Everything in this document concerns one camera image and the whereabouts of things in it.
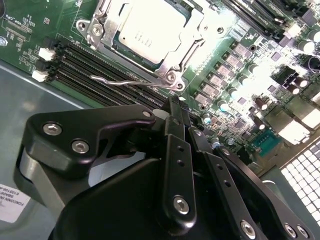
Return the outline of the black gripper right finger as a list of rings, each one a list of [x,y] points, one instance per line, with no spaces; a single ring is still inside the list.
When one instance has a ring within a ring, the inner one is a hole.
[[[225,146],[212,149],[195,126],[189,108],[177,102],[195,162],[218,195],[230,227],[230,240],[313,240],[307,225]]]

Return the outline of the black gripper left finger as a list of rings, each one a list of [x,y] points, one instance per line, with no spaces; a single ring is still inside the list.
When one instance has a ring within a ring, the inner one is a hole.
[[[191,229],[197,221],[188,127],[179,99],[160,109],[141,104],[39,113],[25,125],[21,174],[58,220],[76,196],[144,160],[158,160],[157,221]]]

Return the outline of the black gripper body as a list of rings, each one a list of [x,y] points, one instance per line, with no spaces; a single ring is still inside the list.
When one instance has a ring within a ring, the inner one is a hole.
[[[158,223],[160,162],[142,160],[73,198],[50,234],[52,240],[173,240]],[[222,202],[195,175],[197,219],[182,240],[236,240]]]

